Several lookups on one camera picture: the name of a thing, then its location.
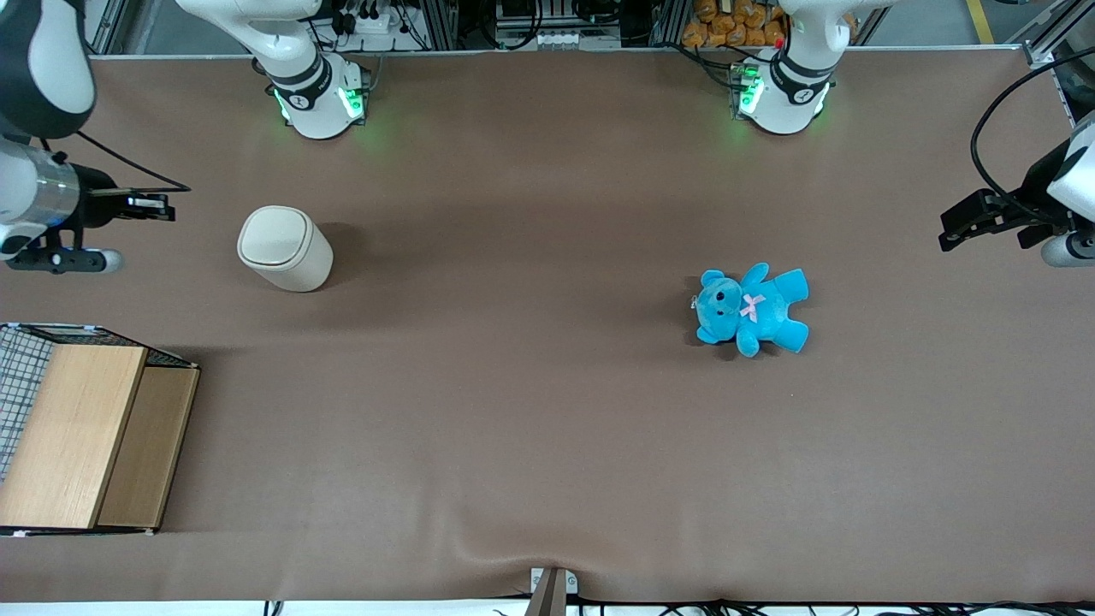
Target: pink bow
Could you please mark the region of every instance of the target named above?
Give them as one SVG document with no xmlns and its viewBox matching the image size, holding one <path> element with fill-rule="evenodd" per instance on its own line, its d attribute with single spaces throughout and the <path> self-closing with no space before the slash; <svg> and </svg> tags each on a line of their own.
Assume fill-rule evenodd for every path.
<svg viewBox="0 0 1095 616">
<path fill-rule="evenodd" d="M 757 323 L 757 304 L 760 303 L 761 301 L 764 301 L 764 295 L 763 294 L 758 294 L 757 297 L 753 297 L 751 294 L 746 293 L 746 295 L 742 297 L 741 299 L 745 299 L 746 303 L 749 304 L 749 305 L 746 305 L 745 307 L 742 307 L 742 310 L 741 310 L 741 316 L 742 317 L 749 317 L 749 321 L 756 324 Z"/>
</svg>

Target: wooden box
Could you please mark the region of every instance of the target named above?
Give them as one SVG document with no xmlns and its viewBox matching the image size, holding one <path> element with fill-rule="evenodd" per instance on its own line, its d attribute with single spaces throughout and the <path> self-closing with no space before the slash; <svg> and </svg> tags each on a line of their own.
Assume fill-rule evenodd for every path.
<svg viewBox="0 0 1095 616">
<path fill-rule="evenodd" d="M 90 335 L 65 326 L 16 328 L 53 340 L 0 485 L 0 526 L 158 528 L 198 368 L 100 328 L 79 330 Z M 0 345 L 9 338 L 0 338 Z"/>
</svg>

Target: wooden panel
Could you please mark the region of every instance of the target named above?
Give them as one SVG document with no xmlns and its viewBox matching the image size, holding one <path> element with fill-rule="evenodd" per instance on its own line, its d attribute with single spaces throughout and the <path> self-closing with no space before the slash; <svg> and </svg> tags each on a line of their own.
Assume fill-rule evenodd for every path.
<svg viewBox="0 0 1095 616">
<path fill-rule="evenodd" d="M 145 369 L 99 514 L 101 526 L 160 526 L 197 385 L 197 369 Z"/>
<path fill-rule="evenodd" d="M 0 487 L 0 525 L 94 524 L 146 355 L 139 347 L 54 349 Z"/>
</svg>

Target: trash can lid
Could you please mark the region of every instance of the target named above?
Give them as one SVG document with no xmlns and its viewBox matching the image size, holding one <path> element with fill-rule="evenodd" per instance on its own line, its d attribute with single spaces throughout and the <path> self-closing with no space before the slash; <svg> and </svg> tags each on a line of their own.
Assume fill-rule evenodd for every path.
<svg viewBox="0 0 1095 616">
<path fill-rule="evenodd" d="M 261 265 L 283 265 L 304 246 L 308 219 L 299 210 L 267 205 L 253 211 L 240 231 L 240 255 Z"/>
</svg>

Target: teddy bear ear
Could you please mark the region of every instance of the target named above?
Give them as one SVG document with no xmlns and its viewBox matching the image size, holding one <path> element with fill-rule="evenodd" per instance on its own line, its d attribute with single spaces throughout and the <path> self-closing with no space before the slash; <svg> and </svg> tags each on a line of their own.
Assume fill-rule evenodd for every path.
<svg viewBox="0 0 1095 616">
<path fill-rule="evenodd" d="M 703 272 L 702 276 L 700 276 L 700 282 L 703 286 L 707 286 L 711 282 L 721 280 L 721 279 L 723 279 L 725 277 L 726 277 L 726 274 L 719 271 L 718 269 L 707 269 L 706 271 Z"/>
<path fill-rule="evenodd" d="M 718 345 L 718 339 L 714 337 L 710 332 L 700 328 L 695 330 L 695 337 L 700 339 L 700 342 L 707 345 Z"/>
</svg>

